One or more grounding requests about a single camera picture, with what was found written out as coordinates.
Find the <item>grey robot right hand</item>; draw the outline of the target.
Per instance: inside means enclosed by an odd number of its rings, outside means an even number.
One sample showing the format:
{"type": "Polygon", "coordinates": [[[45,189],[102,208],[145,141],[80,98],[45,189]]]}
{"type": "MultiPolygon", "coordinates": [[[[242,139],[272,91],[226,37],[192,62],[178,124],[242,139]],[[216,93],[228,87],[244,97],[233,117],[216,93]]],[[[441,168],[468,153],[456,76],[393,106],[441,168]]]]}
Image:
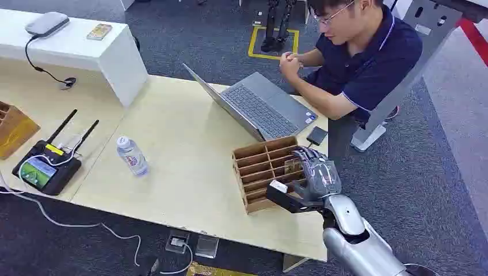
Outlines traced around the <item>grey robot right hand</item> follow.
{"type": "Polygon", "coordinates": [[[336,166],[326,155],[304,146],[298,146],[292,154],[299,158],[306,178],[304,184],[292,182],[294,192],[302,199],[318,201],[330,194],[341,192],[342,184],[336,166]]]}

